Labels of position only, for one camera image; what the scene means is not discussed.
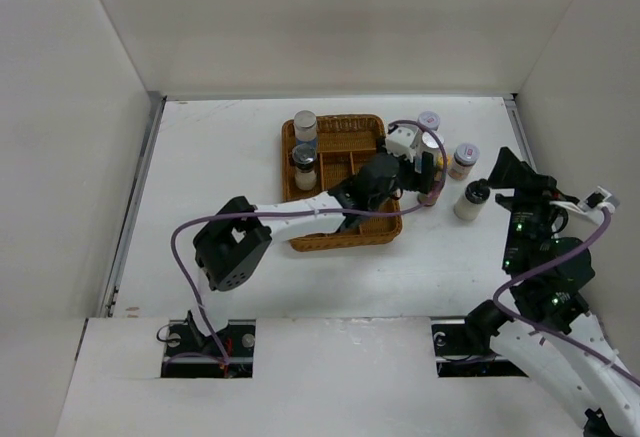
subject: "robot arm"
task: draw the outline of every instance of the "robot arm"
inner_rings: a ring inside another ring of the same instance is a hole
[[[360,171],[310,199],[275,205],[251,205],[245,197],[231,199],[218,214],[277,212],[287,217],[238,217],[209,222],[196,235],[196,262],[212,291],[226,292],[246,282],[272,242],[310,234],[332,234],[357,227],[367,217],[357,211],[377,211],[397,192],[428,193],[434,185],[433,156],[415,146],[416,132],[392,129],[378,143],[378,153]],[[320,213],[345,209],[342,213]],[[312,215],[296,215],[299,212]]]
[[[257,206],[244,197],[229,201],[219,213],[259,211],[260,216],[243,215],[210,222],[194,239],[196,261],[202,269],[201,291],[207,287],[210,290],[205,298],[209,303],[205,305],[217,309],[228,306],[226,291],[246,282],[271,242],[342,232],[365,220],[361,215],[340,210],[320,213],[322,209],[375,211],[400,190],[429,192],[434,184],[433,158],[428,153],[418,156],[414,141],[415,133],[401,127],[393,129],[379,143],[378,154],[357,175],[311,199]],[[581,244],[575,238],[554,237],[553,226],[559,218],[563,219],[563,227],[569,212],[598,223],[599,209],[604,207],[613,212],[618,205],[615,197],[602,188],[582,201],[560,192],[555,179],[537,174],[507,148],[501,149],[488,182],[494,189],[514,190],[513,196],[496,196],[496,202],[510,211],[502,269],[512,278]],[[264,216],[265,212],[293,214],[282,218]],[[295,212],[307,213],[295,215]],[[625,369],[579,293],[594,276],[590,253],[585,250],[510,289],[523,317],[556,332],[543,332],[544,344],[540,342],[541,334],[534,335],[531,327],[514,321],[492,301],[483,302],[467,316],[466,330],[471,340],[480,342],[477,348],[509,358],[554,396],[576,424],[584,428],[585,436],[640,437],[638,388],[611,365],[602,364],[557,337],[558,332],[570,335],[610,356],[615,365]],[[195,310],[189,313],[188,320],[195,324],[192,329],[203,339],[205,349],[210,341],[207,344],[205,327]],[[222,318],[218,328],[224,324]]]

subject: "white lid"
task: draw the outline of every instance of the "white lid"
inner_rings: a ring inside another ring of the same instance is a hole
[[[429,130],[438,130],[438,127],[440,127],[440,116],[435,112],[427,110],[418,116],[418,122]]]
[[[462,165],[473,165],[480,157],[480,150],[473,144],[464,143],[456,148],[455,159]]]
[[[316,124],[316,114],[310,110],[301,110],[293,118],[293,124],[303,129],[313,127]]]
[[[444,146],[444,138],[442,137],[442,135],[440,135],[436,131],[434,131],[433,133],[436,134],[436,136]],[[422,134],[422,146],[424,147],[424,150],[426,150],[427,152],[431,152],[431,151],[440,152],[440,147],[438,147],[438,143],[433,137],[431,137],[431,134],[429,132],[424,132]]]

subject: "white cap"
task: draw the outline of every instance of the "white cap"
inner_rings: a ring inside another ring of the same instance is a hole
[[[310,110],[301,110],[293,118],[293,124],[301,129],[313,127],[316,123],[316,114]]]
[[[434,131],[433,133],[436,134],[442,145],[444,145],[444,138],[438,132]],[[436,139],[431,137],[431,134],[429,132],[424,132],[422,134],[422,151],[430,153],[440,152],[440,147],[438,147]]]

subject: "black bracket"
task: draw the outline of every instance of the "black bracket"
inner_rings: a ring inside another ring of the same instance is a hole
[[[245,197],[235,197],[218,212],[254,212]],[[244,284],[271,244],[271,230],[257,217],[209,222],[193,239],[196,263],[204,269],[211,290],[226,292]]]
[[[221,358],[211,336],[203,336],[195,326],[191,312],[184,322],[171,322],[167,331],[161,377],[164,378],[249,378],[253,375],[255,321],[230,321],[217,332],[230,357],[229,365],[211,358]]]

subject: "jar lid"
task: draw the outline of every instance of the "jar lid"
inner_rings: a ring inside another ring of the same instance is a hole
[[[427,110],[418,116],[418,122],[429,130],[438,130],[438,127],[440,127],[440,116],[435,112]]]
[[[310,110],[301,110],[293,118],[293,124],[302,129],[308,129],[316,125],[316,114]]]
[[[433,133],[436,134],[436,136],[438,137],[438,140],[440,140],[440,142],[444,146],[444,137],[442,137],[442,135],[440,135],[436,131],[433,131]],[[440,147],[438,147],[438,143],[436,142],[436,139],[431,137],[431,134],[429,132],[422,133],[422,145],[424,145],[427,152],[431,152],[431,151],[440,152]]]
[[[462,165],[473,165],[480,157],[480,149],[473,144],[464,143],[456,148],[455,158]]]
[[[464,196],[472,204],[484,204],[490,195],[491,189],[486,179],[471,182],[464,191]]]
[[[316,162],[316,149],[310,144],[296,145],[291,151],[291,158],[299,169],[310,169]]]

